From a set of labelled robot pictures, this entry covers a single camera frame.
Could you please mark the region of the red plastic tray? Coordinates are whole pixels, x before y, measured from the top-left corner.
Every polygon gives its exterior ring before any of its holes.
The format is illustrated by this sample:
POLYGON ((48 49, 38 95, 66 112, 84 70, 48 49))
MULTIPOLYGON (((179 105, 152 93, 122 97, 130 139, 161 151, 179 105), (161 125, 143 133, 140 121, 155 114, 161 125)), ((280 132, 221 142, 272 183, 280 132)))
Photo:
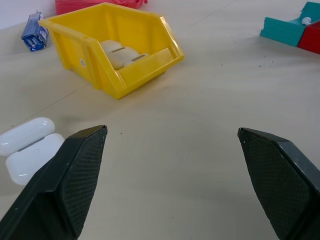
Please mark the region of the red plastic tray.
POLYGON ((298 47, 320 55, 320 20, 305 28, 298 47))

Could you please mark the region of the teal plastic tray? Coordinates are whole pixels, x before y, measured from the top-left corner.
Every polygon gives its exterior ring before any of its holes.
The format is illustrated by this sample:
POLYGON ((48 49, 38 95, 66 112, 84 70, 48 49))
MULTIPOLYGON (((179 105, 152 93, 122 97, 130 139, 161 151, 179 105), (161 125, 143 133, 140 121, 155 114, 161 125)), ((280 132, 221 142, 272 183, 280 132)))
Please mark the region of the teal plastic tray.
POLYGON ((320 21, 320 3, 307 1, 300 11, 300 16, 290 21, 266 17, 260 36, 292 47, 298 47, 306 27, 311 25, 302 25, 301 20, 305 17, 311 18, 311 24, 320 21))

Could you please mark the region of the blue small carton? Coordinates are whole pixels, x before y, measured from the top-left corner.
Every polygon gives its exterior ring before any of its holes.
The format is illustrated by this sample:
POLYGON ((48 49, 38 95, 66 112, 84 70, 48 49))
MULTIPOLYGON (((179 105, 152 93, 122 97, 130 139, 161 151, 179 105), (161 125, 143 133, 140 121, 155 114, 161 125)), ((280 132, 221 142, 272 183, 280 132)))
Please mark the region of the blue small carton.
POLYGON ((43 19, 42 12, 31 14, 21 35, 21 39, 30 52, 43 50, 47 47, 49 32, 39 24, 39 21, 43 19))

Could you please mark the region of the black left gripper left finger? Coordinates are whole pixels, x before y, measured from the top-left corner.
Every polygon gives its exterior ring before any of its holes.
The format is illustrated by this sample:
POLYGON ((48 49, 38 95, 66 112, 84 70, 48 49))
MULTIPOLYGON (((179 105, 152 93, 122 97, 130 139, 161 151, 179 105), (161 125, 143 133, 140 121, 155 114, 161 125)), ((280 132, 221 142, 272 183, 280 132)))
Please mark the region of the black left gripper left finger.
POLYGON ((78 240, 98 183, 106 125, 69 136, 0 220, 0 240, 78 240))

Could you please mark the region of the yellow plastic bin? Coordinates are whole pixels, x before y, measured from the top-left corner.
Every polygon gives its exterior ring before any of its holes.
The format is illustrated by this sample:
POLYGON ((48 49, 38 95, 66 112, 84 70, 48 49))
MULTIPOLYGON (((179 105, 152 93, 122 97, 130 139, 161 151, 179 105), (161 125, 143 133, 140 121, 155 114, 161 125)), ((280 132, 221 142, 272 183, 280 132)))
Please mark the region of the yellow plastic bin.
POLYGON ((101 3, 43 19, 58 57, 115 99, 135 91, 184 59, 161 15, 101 3))

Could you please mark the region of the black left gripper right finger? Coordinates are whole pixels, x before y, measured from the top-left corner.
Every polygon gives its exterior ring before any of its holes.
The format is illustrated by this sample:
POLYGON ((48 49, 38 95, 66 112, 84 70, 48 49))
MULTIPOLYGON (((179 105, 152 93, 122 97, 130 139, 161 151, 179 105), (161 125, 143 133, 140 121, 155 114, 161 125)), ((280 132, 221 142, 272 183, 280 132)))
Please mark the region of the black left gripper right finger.
POLYGON ((279 240, 320 240, 320 170, 291 141, 238 130, 255 194, 279 240))

